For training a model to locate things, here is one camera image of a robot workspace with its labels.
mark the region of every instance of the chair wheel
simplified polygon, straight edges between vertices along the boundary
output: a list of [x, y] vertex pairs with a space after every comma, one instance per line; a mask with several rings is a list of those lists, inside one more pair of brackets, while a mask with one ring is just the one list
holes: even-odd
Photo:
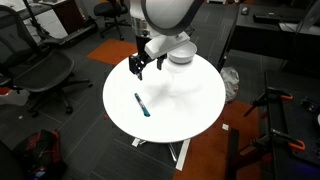
[[67, 114], [71, 114], [73, 112], [72, 107], [66, 107], [66, 111]]
[[38, 111], [32, 111], [31, 113], [31, 117], [38, 117], [39, 116], [39, 112]]

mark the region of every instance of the mesh chair back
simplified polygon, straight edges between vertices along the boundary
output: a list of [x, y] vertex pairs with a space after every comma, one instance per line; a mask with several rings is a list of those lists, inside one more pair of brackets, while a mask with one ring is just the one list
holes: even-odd
[[38, 45], [31, 37], [19, 14], [0, 5], [0, 73], [10, 76], [10, 68], [26, 62]]

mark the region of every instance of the backpack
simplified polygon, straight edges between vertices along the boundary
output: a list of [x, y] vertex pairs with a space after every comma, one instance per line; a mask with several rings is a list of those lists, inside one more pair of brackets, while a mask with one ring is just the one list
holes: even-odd
[[61, 158], [57, 130], [41, 130], [30, 135], [13, 149], [13, 153], [28, 180], [61, 179], [67, 168]]

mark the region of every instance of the teal marker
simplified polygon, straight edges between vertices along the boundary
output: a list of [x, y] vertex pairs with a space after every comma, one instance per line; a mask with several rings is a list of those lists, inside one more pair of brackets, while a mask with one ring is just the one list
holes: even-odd
[[142, 100], [140, 99], [138, 93], [134, 93], [134, 96], [136, 97], [140, 107], [142, 108], [142, 111], [143, 111], [143, 114], [146, 116], [146, 117], [149, 117], [150, 116], [150, 113], [148, 112], [146, 106], [143, 104]]

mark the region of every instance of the plastic bag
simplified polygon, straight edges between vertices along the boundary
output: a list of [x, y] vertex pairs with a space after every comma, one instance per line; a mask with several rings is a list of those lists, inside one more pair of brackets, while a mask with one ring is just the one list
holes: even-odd
[[220, 75], [226, 88], [226, 102], [233, 101], [239, 90], [239, 75], [233, 67], [222, 68]]

